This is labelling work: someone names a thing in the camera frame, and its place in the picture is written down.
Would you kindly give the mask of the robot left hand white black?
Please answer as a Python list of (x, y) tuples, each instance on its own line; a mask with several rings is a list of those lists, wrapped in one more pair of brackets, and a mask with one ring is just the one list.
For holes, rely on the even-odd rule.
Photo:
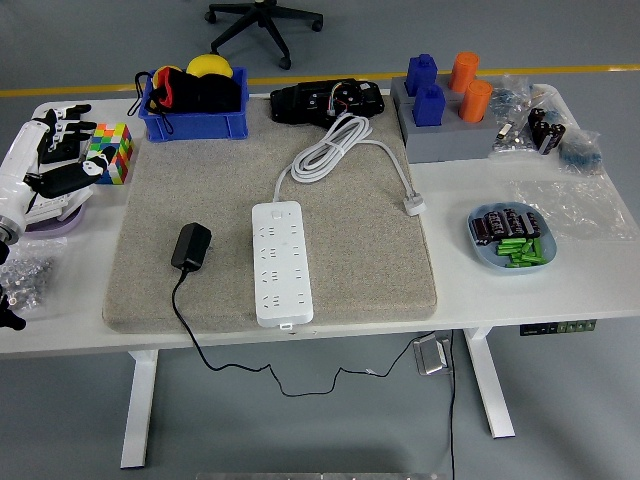
[(23, 124), (1, 163), (1, 241), (11, 245), (27, 226), (66, 220), (91, 196), (118, 149), (90, 150), (97, 124), (77, 104), (47, 110)]

